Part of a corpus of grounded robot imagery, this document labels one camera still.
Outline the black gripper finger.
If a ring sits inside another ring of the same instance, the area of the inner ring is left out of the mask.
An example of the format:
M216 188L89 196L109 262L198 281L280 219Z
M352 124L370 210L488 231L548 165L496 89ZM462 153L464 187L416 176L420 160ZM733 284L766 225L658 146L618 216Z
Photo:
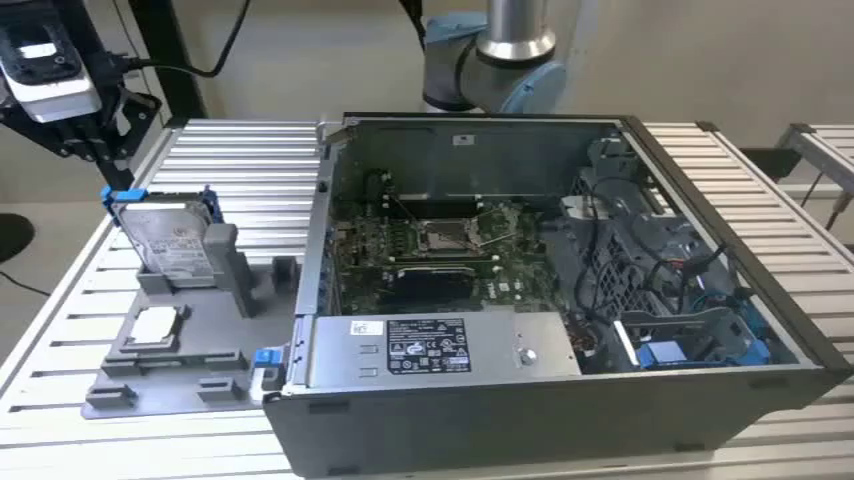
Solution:
M109 187L120 186L120 170L112 162L109 150L96 138L89 142L68 121L56 125L33 121L21 108L1 109L1 124L53 154L63 158L79 157L93 164Z
M129 187L133 182L131 160L141 145L149 127L162 109L158 97L144 93L123 93L120 96L120 113L128 122L128 129L120 135L113 165L119 171L119 186Z

